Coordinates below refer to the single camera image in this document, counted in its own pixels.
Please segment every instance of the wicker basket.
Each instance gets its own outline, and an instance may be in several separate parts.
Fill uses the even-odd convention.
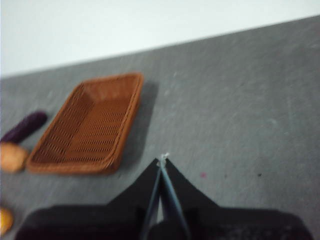
[[[137,112],[141,73],[86,80],[72,91],[27,159],[31,172],[112,173]]]

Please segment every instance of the gray table surface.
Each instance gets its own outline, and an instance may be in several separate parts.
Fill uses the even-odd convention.
[[[4,240],[38,208],[108,203],[166,152],[217,204],[297,214],[320,239],[320,16],[2,79],[1,135],[45,109],[46,126],[21,143],[32,150],[76,84],[131,71],[145,83],[120,169],[2,172],[15,216]]]

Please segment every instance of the purple eggplant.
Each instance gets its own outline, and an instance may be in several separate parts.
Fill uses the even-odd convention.
[[[14,128],[8,131],[0,142],[18,144],[47,121],[48,116],[44,111],[35,111],[22,119]]]

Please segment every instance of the white wall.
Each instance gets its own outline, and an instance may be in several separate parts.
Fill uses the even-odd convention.
[[[320,14],[320,0],[2,0],[3,77]]]

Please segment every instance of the rectangular basket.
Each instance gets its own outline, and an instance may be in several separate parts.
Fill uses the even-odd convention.
[[[140,103],[141,73],[99,77],[71,92],[33,149],[31,172],[112,173]]]

